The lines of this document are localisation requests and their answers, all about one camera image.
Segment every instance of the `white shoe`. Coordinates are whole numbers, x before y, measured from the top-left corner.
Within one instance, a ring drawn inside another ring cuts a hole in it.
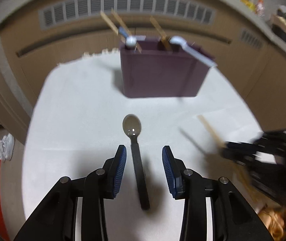
[[[5,162],[5,160],[11,160],[13,156],[15,138],[12,134],[5,135],[0,140],[0,160]]]

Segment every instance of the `purple plastic container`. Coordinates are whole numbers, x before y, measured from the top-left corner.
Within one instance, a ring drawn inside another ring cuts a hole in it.
[[[209,67],[183,51],[168,52],[159,40],[139,41],[142,53],[120,45],[123,92],[129,98],[195,97]],[[213,59],[200,47],[192,48]]]

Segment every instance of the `white table surface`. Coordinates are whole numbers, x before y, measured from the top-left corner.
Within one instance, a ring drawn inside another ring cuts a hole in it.
[[[194,98],[129,99],[120,87],[119,52],[62,64],[48,75],[25,145],[25,216],[29,217],[60,177],[87,176],[123,144],[127,161],[120,192],[116,199],[105,200],[109,240],[179,240],[184,200],[174,200],[169,193],[163,146],[169,145],[176,158],[203,177],[232,178],[230,161],[217,154],[215,142],[197,115],[203,114],[224,140],[249,142],[261,129],[216,68],[209,71]],[[138,143],[147,177],[149,213],[140,208],[130,140],[122,129],[129,113],[137,115],[142,124]],[[80,240],[78,211],[76,240]]]

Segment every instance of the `spoon handle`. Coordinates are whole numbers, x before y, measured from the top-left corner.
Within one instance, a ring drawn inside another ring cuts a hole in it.
[[[141,208],[143,210],[150,209],[150,201],[148,200],[147,188],[145,183],[145,176],[141,160],[140,148],[138,143],[131,144],[134,172],[136,177],[136,184],[138,190],[138,197],[140,199]]]

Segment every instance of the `vent grille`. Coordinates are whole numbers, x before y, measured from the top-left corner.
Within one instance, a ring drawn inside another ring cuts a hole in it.
[[[88,15],[87,0],[77,0],[78,16]]]
[[[131,0],[130,10],[139,11],[141,7],[141,0]]]
[[[91,0],[91,14],[101,11],[101,0]]]
[[[242,30],[240,40],[256,49],[261,49],[262,47],[262,42],[246,29]]]
[[[117,0],[117,10],[127,11],[127,0]]]
[[[47,29],[80,17],[97,15],[101,10],[109,14],[111,8],[121,13],[167,14],[202,24],[211,24],[215,17],[214,9],[192,0],[67,0],[39,11],[39,21],[41,28]]]
[[[76,17],[75,12],[75,1],[70,1],[65,3],[65,10],[66,10],[66,18],[72,19]]]
[[[104,0],[104,11],[108,12],[114,9],[114,0]]]

